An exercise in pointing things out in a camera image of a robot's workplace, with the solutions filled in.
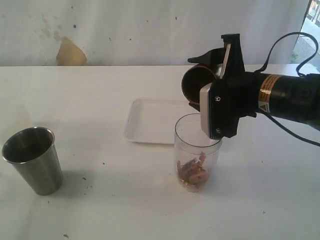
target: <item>table surface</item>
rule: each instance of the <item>table surface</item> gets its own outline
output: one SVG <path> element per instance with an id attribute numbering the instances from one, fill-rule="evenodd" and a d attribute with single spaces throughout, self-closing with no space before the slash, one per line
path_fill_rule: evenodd
<path id="1" fill-rule="evenodd" d="M 295 76 L 296 66 L 266 72 Z M 0 67 L 0 145 L 20 129 L 48 127 L 64 175 L 60 190 L 38 196 L 0 161 L 0 238 L 319 239 L 320 148 L 263 115 L 241 119 L 237 136 L 224 139 L 201 193 L 178 183 L 173 146 L 125 140 L 132 101 L 183 100 L 189 68 Z M 306 65 L 302 72 L 317 70 Z M 307 125 L 281 122 L 320 141 Z"/>

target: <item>white tray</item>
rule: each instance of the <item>white tray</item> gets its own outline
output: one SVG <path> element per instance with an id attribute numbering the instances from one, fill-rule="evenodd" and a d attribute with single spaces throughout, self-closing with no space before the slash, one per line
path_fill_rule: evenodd
<path id="1" fill-rule="evenodd" d="M 140 98 L 131 105 L 124 136 L 130 142 L 173 145 L 177 120 L 193 113 L 199 112 L 187 101 Z"/>

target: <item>black wire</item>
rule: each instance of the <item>black wire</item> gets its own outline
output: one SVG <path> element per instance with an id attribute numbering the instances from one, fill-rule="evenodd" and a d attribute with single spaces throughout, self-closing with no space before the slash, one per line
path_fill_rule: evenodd
<path id="1" fill-rule="evenodd" d="M 254 71 L 255 73 L 261 73 L 263 71 L 265 71 L 267 69 L 267 66 L 268 66 L 268 63 L 269 63 L 269 59 L 270 59 L 270 55 L 271 55 L 271 52 L 272 50 L 274 49 L 275 45 L 281 41 L 282 39 L 288 37 L 288 36 L 292 36 L 292 35 L 303 35 L 305 37 L 308 37 L 310 38 L 314 44 L 315 44 L 315 52 L 314 54 L 312 54 L 310 57 L 308 57 L 306 60 L 304 60 L 303 62 L 301 62 L 297 67 L 296 67 L 296 73 L 298 74 L 299 77 L 304 77 L 305 74 L 301 73 L 300 72 L 300 69 L 307 63 L 309 62 L 318 52 L 319 50 L 319 44 L 318 44 L 318 41 L 315 39 L 314 36 L 312 36 L 311 34 L 308 34 L 308 33 L 305 33 L 305 32 L 291 32 L 291 33 L 288 33 L 282 37 L 280 37 L 272 46 L 269 54 L 268 54 L 268 57 L 266 58 L 266 61 L 265 63 L 263 64 L 263 66 Z M 320 147 L 320 143 L 319 142 L 316 142 L 316 141 L 312 141 L 312 140 L 309 140 L 309 139 L 306 139 L 302 136 L 299 136 L 298 134 L 295 134 L 293 131 L 289 130 L 288 128 L 286 128 L 285 126 L 283 126 L 280 122 L 278 122 L 277 120 L 275 120 L 270 114 L 266 113 L 265 111 L 260 111 L 262 114 L 264 114 L 268 119 L 270 119 L 272 122 L 274 122 L 277 126 L 279 126 L 282 130 L 286 131 L 288 134 L 290 134 L 291 136 L 305 142 L 305 143 L 308 143 L 308 144 L 312 144 L 312 145 L 315 145 L 315 146 L 318 146 Z"/>

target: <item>plastic cup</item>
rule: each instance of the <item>plastic cup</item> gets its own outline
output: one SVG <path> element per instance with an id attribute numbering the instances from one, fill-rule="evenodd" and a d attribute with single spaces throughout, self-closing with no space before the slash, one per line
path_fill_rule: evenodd
<path id="1" fill-rule="evenodd" d="M 175 124 L 174 161 L 179 181 L 191 192 L 203 189 L 217 162 L 221 140 L 201 129 L 200 114 L 188 114 Z"/>

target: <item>metal cup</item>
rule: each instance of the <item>metal cup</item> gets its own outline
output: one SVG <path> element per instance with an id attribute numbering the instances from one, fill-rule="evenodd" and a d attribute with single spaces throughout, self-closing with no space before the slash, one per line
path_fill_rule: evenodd
<path id="1" fill-rule="evenodd" d="M 10 137 L 2 156 L 39 195 L 52 194 L 62 185 L 55 135 L 45 127 L 27 128 Z"/>

